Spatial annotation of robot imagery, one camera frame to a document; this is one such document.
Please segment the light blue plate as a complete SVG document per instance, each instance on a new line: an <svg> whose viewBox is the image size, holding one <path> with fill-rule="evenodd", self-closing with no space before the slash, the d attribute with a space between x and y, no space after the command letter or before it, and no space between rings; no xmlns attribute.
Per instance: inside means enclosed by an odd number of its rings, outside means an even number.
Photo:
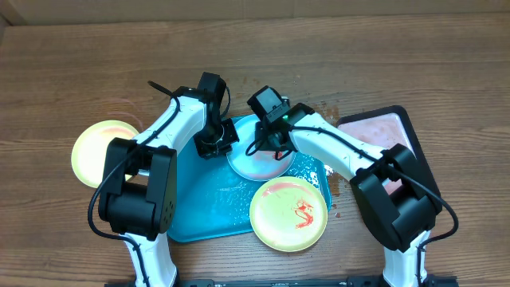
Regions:
<svg viewBox="0 0 510 287"><path fill-rule="evenodd" d="M267 181L283 175L293 164L296 153L291 152L280 161L276 160L274 151L257 151L246 156L246 149L255 140L258 121L254 114L234 121L239 140L231 145L232 151L227 155L227 160L241 177L253 181Z"/></svg>

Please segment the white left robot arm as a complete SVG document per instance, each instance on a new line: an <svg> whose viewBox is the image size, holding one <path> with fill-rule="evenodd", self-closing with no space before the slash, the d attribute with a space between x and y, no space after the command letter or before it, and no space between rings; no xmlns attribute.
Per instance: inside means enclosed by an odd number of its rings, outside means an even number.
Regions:
<svg viewBox="0 0 510 287"><path fill-rule="evenodd" d="M134 286L173 286L178 277L167 230L177 203L177 158L193 140L204 159L225 155L238 140L221 110L230 89L220 78L175 91L168 109L132 140L113 139L107 147L103 178L88 206L88 224L101 236L122 241L135 270Z"/></svg>

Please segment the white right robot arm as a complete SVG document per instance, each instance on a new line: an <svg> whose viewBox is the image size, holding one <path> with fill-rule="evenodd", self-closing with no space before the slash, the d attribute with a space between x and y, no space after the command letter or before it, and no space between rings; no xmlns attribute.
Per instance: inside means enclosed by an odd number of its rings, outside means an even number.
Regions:
<svg viewBox="0 0 510 287"><path fill-rule="evenodd" d="M330 125L304 104L283 112L258 110L255 140L246 149L288 154L298 151L320 160L347 179L363 222L385 250L382 282L388 286L431 286L425 270L430 231L442 211L441 194L403 108L407 145L384 147Z"/></svg>

